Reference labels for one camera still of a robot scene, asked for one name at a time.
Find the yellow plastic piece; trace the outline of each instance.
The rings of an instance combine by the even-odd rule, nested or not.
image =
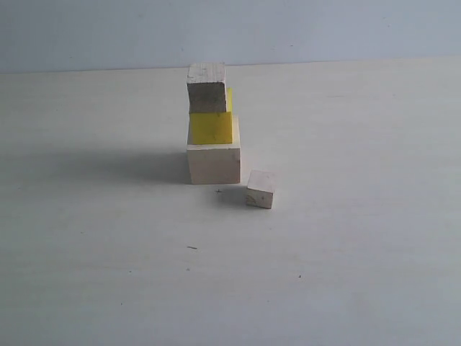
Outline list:
[[[193,144],[229,144],[232,136],[232,89],[227,90],[227,112],[190,113]]]

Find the block tower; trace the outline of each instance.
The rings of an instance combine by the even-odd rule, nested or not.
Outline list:
[[[192,184],[240,182],[240,132],[224,63],[193,63],[187,74],[187,160]]]

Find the white table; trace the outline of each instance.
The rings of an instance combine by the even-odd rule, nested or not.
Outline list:
[[[0,76],[2,345],[461,344],[461,58],[228,67],[239,186],[186,75]]]

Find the light wood block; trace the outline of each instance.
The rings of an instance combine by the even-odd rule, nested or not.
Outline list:
[[[229,144],[193,144],[189,122],[187,160],[192,184],[238,184],[240,151],[240,132],[236,116],[233,117],[233,142]]]
[[[271,209],[275,192],[275,175],[253,170],[246,188],[246,204]]]
[[[187,91],[189,113],[227,112],[224,63],[193,63]]]
[[[229,144],[233,142],[231,88],[228,88],[227,98],[227,112],[190,113],[193,144]]]

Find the gray wall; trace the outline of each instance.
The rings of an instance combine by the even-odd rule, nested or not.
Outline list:
[[[0,72],[461,54],[459,0],[0,0]]]

